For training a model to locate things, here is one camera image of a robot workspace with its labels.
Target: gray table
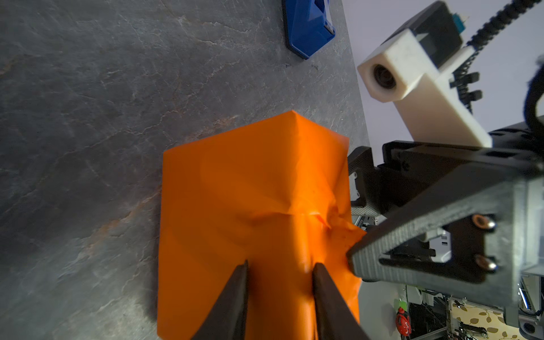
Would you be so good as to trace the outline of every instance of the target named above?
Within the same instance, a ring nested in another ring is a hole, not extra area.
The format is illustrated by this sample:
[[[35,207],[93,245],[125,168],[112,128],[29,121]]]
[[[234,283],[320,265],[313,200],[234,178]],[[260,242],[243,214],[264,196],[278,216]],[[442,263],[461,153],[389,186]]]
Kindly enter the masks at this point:
[[[368,145],[340,0],[307,61],[281,1],[0,7],[2,339],[157,338],[165,150],[291,109]]]

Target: screw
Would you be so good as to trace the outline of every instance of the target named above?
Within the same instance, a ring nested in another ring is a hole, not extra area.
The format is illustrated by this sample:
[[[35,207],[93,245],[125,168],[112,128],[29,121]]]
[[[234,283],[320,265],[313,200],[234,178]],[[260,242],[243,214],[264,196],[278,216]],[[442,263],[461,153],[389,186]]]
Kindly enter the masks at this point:
[[[486,271],[497,270],[497,264],[492,259],[485,257],[484,255],[476,254],[474,255],[474,260],[481,269]]]
[[[390,90],[397,85],[395,77],[393,77],[391,72],[383,65],[376,65],[376,67],[374,67],[374,79],[376,79],[378,85],[384,89]]]
[[[497,226],[495,221],[490,216],[480,214],[472,215],[472,223],[480,229],[491,230]]]

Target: orange bag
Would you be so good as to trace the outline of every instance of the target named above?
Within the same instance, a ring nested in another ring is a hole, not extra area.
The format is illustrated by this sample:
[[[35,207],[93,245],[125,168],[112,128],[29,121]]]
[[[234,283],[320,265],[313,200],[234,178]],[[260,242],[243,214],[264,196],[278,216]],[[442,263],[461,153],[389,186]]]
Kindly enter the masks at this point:
[[[291,111],[164,153],[158,335],[189,339],[235,266],[249,261],[246,339],[316,337],[322,262],[359,320],[345,253],[349,139]]]

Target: crumpled orange paper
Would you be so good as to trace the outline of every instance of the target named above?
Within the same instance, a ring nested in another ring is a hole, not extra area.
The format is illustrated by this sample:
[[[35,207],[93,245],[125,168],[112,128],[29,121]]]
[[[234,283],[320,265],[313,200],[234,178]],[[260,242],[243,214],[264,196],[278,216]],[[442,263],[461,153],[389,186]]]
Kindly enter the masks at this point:
[[[189,339],[249,261],[246,339],[314,339],[322,262],[358,320],[345,253],[349,139],[291,111],[164,153],[158,330]]]

